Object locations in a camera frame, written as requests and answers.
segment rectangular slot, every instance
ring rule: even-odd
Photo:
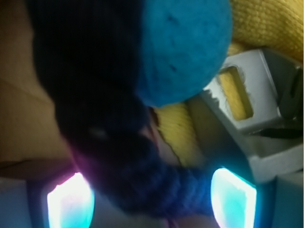
[[[240,121],[252,117],[253,109],[238,69],[235,66],[225,68],[220,72],[219,80],[233,118]]]

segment gray plastic part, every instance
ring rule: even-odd
[[[236,67],[250,100],[253,116],[237,121],[220,80],[215,77],[204,90],[218,99],[219,108],[235,127],[254,133],[268,127],[303,129],[303,66],[269,49],[256,49],[228,57],[222,70]]]
[[[32,227],[24,180],[0,178],[0,227]]]
[[[277,177],[272,227],[303,227],[303,171]]]
[[[238,70],[253,116],[234,119],[216,77],[187,101],[204,155],[249,178],[251,173],[255,184],[303,169],[303,66],[272,50],[257,49],[228,57],[222,68],[229,67]]]
[[[278,140],[244,135],[207,91],[187,101],[202,153],[253,184],[303,168],[303,138]]]

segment dark blue knit fabric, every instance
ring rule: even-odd
[[[151,34],[166,33],[166,29],[169,32],[171,24],[179,23],[185,33],[194,36],[192,40],[202,38],[199,30],[191,29],[195,21],[189,20],[189,27],[185,27],[186,14],[199,13],[192,11],[194,6],[190,2],[192,1],[26,0],[35,31],[35,69],[41,85],[54,101],[60,132],[71,147],[76,165],[91,185],[128,213],[167,218],[213,213],[210,175],[198,169],[167,165],[158,156],[154,144],[138,133],[149,124],[148,110],[143,102],[151,103],[152,98],[155,104],[163,104],[180,98],[180,93],[175,93],[172,94],[172,99],[165,99],[166,94],[163,93],[166,86],[169,88],[168,96],[177,88],[175,84],[166,81],[168,68],[162,66],[162,60],[167,58],[166,52],[168,51],[168,57],[173,57],[173,65],[170,66],[173,71],[181,72],[184,77],[189,64],[189,77],[193,75],[195,67],[191,61],[199,51],[194,46],[187,49],[190,46],[186,43],[185,46],[182,45],[183,42],[191,41],[183,36],[180,36],[181,40],[176,37],[172,41],[176,46],[168,45],[169,49],[165,49],[168,41],[164,39],[164,43],[160,44],[162,35]],[[215,2],[218,2],[220,10],[225,11],[223,6],[228,7],[221,3],[224,0]],[[167,18],[169,22],[159,24],[161,31],[157,30],[155,4],[159,4],[161,13],[172,7]],[[199,9],[215,9],[215,3],[210,0],[195,0],[193,4],[199,4]],[[147,26],[147,20],[150,19],[153,22],[151,28]],[[212,29],[221,29],[223,24]],[[199,25],[208,30],[205,28],[207,24]],[[180,32],[183,30],[176,28],[168,37],[172,38],[173,34]],[[202,42],[212,39],[209,32],[206,31],[205,34]],[[203,57],[195,60],[196,63],[201,61],[204,66],[198,70],[206,69],[208,72],[205,79],[202,75],[204,83],[211,79],[211,75],[216,72],[215,68],[220,66],[225,52],[223,44],[226,44],[229,36],[230,33],[223,43],[219,38],[217,49],[214,49],[216,45],[211,46],[212,51],[218,52],[218,55],[209,53],[207,46],[202,45],[205,50],[200,56],[212,56],[207,62],[203,61]],[[149,45],[146,43],[148,40],[154,40],[150,50],[145,46]],[[143,69],[151,73],[150,68],[155,69],[154,73],[160,73],[156,81],[152,79],[154,73],[152,77],[142,74]],[[198,71],[195,73],[193,77],[198,76]],[[178,73],[169,73],[168,76],[174,77],[176,74]],[[146,95],[144,91],[147,85],[142,77],[149,78]],[[185,90],[187,95],[197,89],[190,88],[195,84],[195,80],[190,84],[185,83],[189,86]],[[143,86],[140,93],[138,85]],[[92,128],[105,132],[105,137],[92,135]]]

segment crocheted fabric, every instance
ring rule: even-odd
[[[303,61],[303,0],[230,0],[233,12],[233,42],[228,55],[270,47],[298,61]],[[230,81],[224,84],[226,95],[233,95]],[[241,101],[234,97],[232,110],[244,115]],[[202,160],[191,118],[184,103],[156,109],[159,131],[179,156],[182,165],[191,166]]]
[[[146,0],[142,15],[138,97],[162,107],[197,94],[227,56],[229,0]]]

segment brown surface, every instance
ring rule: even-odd
[[[68,156],[35,76],[32,36],[23,1],[0,1],[0,161]]]
[[[16,162],[10,166],[0,168],[2,178],[12,178],[30,181],[45,181],[54,175],[75,173],[70,160],[47,159]]]

